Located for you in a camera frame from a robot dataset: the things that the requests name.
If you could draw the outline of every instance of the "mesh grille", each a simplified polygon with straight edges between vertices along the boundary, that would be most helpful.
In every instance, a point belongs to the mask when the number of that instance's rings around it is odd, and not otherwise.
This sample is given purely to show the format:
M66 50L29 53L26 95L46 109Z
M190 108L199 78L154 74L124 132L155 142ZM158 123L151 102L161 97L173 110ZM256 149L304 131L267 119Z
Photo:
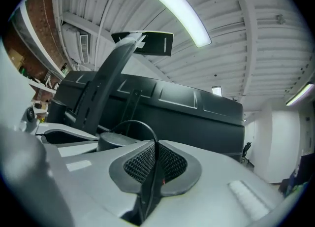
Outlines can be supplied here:
M83 63L89 62L89 51L88 51L88 34L80 35L80 44L82 50Z
M165 182L169 182L185 172L187 161L168 148L159 145L159 161L164 170Z
M133 179L140 183L143 183L151 169L155 164L155 148L154 145L148 147L146 150L137 154L132 159L126 161L124 164L124 170Z

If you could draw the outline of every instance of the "air vent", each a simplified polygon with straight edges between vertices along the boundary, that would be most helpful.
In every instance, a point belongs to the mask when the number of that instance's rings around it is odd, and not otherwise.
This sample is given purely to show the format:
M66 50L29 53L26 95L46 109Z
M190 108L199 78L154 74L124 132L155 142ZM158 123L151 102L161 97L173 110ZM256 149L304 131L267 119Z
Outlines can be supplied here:
M89 51L88 51L88 34L81 34L80 35L80 46L82 51L82 59L83 63L89 63Z

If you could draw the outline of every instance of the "fluorescent light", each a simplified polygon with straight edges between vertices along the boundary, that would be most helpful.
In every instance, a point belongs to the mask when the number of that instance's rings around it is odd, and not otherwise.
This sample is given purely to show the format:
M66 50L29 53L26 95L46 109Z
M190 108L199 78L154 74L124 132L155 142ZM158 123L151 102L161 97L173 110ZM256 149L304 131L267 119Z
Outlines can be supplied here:
M212 87L212 93L221 97L222 96L221 86Z
M289 102L286 103L287 106L295 104L297 101L305 98L314 88L314 84L308 83L298 94L296 94Z
M196 46L211 44L207 30L198 15L186 0L159 0L183 24Z

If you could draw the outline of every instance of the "brick wall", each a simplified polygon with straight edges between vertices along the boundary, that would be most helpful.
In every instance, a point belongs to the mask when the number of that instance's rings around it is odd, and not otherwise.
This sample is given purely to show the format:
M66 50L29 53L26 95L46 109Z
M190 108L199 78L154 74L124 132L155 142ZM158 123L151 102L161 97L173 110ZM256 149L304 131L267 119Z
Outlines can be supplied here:
M26 8L40 42L56 65L61 68L67 63L67 59L59 40L52 0L27 0Z
M23 67L30 76L37 78L38 80L43 80L45 78L48 69L27 48L11 23L8 25L7 32L3 36L3 43L7 52L12 48L24 57Z

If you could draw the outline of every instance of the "ceiling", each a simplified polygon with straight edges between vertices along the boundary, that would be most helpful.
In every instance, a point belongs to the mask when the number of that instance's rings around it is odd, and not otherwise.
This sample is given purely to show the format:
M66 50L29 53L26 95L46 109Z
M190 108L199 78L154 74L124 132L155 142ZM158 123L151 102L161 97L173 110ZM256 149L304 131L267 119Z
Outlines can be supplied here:
M113 49L111 33L173 32L171 57L137 55L123 72L210 92L220 85L223 96L241 102L247 114L269 98L290 98L314 73L314 40L291 0L187 1L212 44L197 48L158 0L53 0L53 7L59 29L68 22L91 33L92 69Z

